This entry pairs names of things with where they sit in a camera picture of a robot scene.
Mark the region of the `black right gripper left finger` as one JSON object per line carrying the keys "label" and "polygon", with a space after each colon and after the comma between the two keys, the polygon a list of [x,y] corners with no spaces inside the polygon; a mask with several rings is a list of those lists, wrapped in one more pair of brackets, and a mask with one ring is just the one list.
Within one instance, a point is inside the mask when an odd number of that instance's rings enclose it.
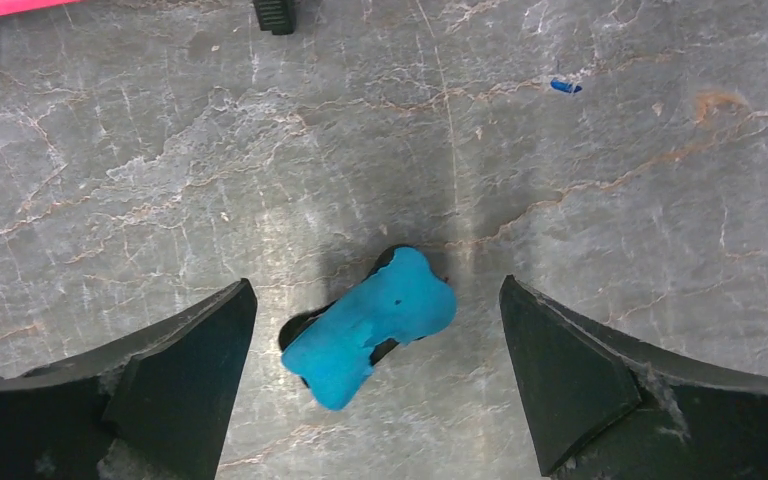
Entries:
{"label": "black right gripper left finger", "polygon": [[253,335],[245,279],[85,353],[0,377],[0,479],[211,479]]}

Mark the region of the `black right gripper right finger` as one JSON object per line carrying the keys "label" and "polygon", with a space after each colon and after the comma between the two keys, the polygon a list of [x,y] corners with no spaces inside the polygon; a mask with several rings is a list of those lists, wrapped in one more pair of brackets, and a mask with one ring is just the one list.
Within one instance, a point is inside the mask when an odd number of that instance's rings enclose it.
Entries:
{"label": "black right gripper right finger", "polygon": [[641,341],[513,276],[499,304],[544,477],[768,479],[768,376]]}

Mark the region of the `blue whiteboard eraser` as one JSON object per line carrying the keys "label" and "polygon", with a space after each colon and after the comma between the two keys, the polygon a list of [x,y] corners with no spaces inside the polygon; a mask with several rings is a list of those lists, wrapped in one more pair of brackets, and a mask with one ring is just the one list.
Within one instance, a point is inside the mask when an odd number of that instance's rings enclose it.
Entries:
{"label": "blue whiteboard eraser", "polygon": [[387,248],[367,276],[337,300],[288,320],[281,362],[324,408],[346,407],[396,346],[440,333],[454,320],[452,287],[419,249]]}

